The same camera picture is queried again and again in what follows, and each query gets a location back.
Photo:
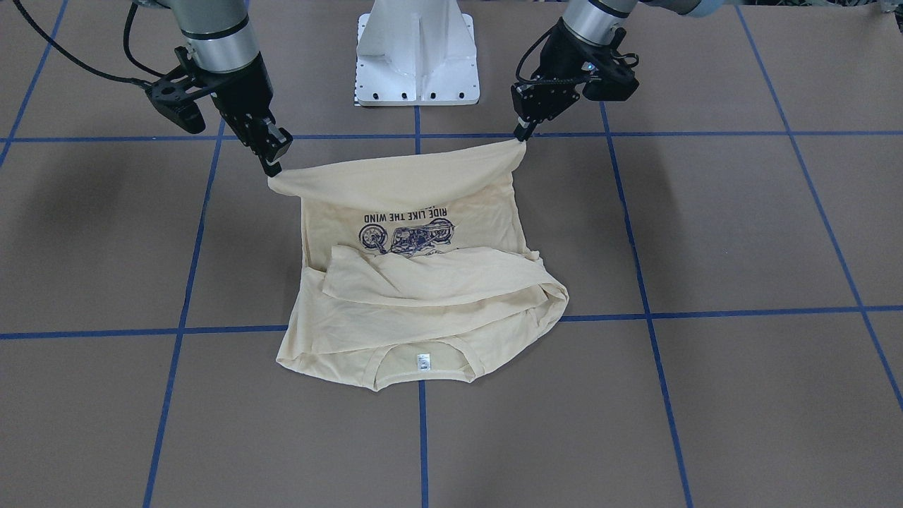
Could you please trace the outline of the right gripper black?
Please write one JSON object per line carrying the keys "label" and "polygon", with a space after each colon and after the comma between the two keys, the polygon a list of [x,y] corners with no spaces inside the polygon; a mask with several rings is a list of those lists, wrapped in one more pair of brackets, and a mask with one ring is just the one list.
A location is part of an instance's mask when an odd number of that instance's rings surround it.
{"label": "right gripper black", "polygon": [[267,177],[281,173],[280,159],[288,151],[293,136],[275,126],[270,110],[273,89],[261,54],[243,68],[212,72],[214,104],[238,138],[248,138],[247,146],[257,155]]}

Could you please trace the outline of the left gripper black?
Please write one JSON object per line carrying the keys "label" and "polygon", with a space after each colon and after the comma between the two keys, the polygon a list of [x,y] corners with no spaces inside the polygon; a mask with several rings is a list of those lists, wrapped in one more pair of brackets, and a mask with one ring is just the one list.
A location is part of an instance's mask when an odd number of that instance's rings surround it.
{"label": "left gripper black", "polygon": [[556,118],[583,97],[593,70],[589,62],[593,52],[609,46],[619,49],[621,44],[620,18],[559,18],[529,49],[532,52],[543,46],[529,84],[511,86],[517,115],[515,138],[526,141],[536,126]]}

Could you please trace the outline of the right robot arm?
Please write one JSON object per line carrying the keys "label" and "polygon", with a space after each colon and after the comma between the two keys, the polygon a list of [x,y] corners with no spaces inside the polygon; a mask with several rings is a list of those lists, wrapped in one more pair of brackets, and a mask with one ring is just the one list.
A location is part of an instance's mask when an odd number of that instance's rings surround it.
{"label": "right robot arm", "polygon": [[178,66],[145,91],[152,106],[184,131],[200,134],[205,121],[196,102],[212,97],[265,174],[277,176],[293,136],[277,125],[270,110],[273,87],[245,3],[133,1],[127,22],[140,6],[170,10],[185,39],[185,45],[175,49]]}

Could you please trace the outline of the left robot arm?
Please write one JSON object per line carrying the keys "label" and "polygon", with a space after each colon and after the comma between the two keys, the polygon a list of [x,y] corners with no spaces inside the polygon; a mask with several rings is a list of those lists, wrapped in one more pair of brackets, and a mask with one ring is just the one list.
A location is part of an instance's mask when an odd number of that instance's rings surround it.
{"label": "left robot arm", "polygon": [[561,115],[581,97],[626,101],[638,89],[639,57],[619,50],[626,19],[636,1],[570,1],[556,23],[523,54],[511,99],[517,115],[515,139]]}

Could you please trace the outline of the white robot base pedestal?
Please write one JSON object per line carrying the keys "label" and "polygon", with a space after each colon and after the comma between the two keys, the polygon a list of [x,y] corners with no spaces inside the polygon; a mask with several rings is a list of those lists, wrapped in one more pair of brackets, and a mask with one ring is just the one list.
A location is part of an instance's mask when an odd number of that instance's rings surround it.
{"label": "white robot base pedestal", "polygon": [[470,14],[456,1],[375,1],[357,22],[355,103],[464,106],[480,100]]}

